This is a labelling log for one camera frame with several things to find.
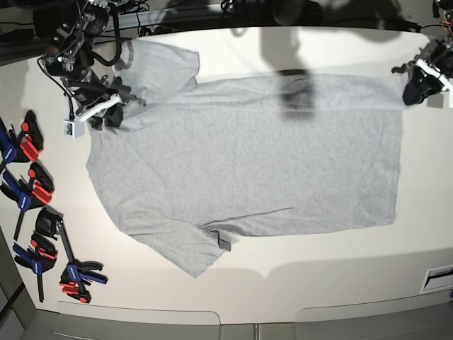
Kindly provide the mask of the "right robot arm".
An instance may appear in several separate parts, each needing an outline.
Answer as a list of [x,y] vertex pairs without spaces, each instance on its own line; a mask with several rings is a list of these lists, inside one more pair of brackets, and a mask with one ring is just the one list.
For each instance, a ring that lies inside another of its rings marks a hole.
[[[65,128],[68,135],[75,136],[76,129],[85,122],[96,130],[103,126],[119,128],[126,105],[132,101],[146,104],[120,76],[109,80],[107,75],[99,77],[93,71],[96,62],[113,67],[120,61],[123,39],[118,4],[118,1],[70,1],[63,6],[49,50],[38,59],[38,65],[49,78],[60,79],[57,85],[69,105]],[[110,19],[115,32],[115,54],[107,60],[93,46]]]

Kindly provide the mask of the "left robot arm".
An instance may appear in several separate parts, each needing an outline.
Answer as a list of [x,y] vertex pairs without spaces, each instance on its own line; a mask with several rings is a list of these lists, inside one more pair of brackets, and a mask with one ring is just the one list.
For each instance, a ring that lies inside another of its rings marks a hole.
[[412,60],[393,73],[407,73],[408,83],[403,91],[407,106],[421,104],[441,92],[452,95],[452,2],[433,1],[433,16],[439,18],[445,36],[429,42]]

